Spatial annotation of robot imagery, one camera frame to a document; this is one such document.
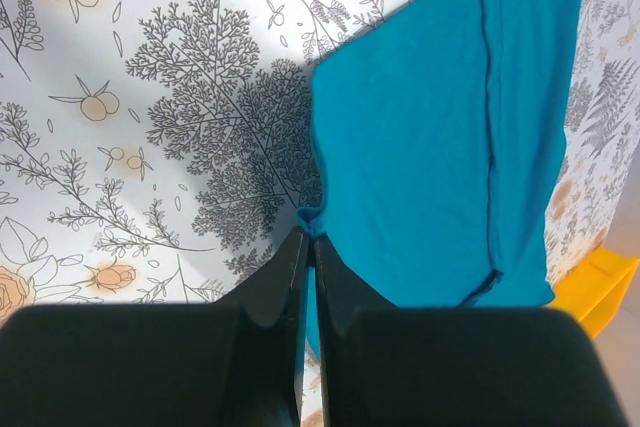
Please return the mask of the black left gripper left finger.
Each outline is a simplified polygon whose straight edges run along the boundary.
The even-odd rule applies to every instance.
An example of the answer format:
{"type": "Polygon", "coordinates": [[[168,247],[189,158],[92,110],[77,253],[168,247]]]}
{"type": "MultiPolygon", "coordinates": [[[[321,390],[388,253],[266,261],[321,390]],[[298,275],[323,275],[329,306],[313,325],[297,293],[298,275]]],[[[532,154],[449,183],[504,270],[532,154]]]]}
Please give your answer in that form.
{"type": "Polygon", "coordinates": [[[309,238],[212,303],[45,305],[1,330],[5,426],[297,426],[309,238]]]}

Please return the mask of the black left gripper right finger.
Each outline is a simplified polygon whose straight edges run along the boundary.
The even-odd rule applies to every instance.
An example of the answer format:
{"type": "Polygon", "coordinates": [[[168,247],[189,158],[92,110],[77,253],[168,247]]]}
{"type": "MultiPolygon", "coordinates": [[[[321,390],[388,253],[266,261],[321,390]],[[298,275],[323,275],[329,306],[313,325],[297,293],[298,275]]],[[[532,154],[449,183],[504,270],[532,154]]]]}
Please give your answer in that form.
{"type": "Polygon", "coordinates": [[[315,242],[328,426],[624,426],[584,330],[550,308],[400,308],[315,242]]]}

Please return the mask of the yellow plastic tray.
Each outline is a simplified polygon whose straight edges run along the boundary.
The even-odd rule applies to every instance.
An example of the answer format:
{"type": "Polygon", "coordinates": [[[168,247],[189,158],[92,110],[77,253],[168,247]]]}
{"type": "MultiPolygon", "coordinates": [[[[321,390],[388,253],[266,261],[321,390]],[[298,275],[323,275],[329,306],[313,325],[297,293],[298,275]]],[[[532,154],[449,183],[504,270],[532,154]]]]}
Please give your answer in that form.
{"type": "Polygon", "coordinates": [[[638,267],[638,257],[599,247],[555,286],[549,307],[571,315],[594,339],[615,318],[638,267]]]}

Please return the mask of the blue t shirt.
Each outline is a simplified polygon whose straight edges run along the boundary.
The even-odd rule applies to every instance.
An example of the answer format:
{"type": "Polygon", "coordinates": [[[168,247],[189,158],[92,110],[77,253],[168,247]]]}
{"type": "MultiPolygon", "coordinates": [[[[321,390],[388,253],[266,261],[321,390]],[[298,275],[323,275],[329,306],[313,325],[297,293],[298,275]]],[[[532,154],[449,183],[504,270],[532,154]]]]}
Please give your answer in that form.
{"type": "Polygon", "coordinates": [[[581,0],[414,0],[314,70],[313,237],[401,307],[543,307],[581,0]]]}

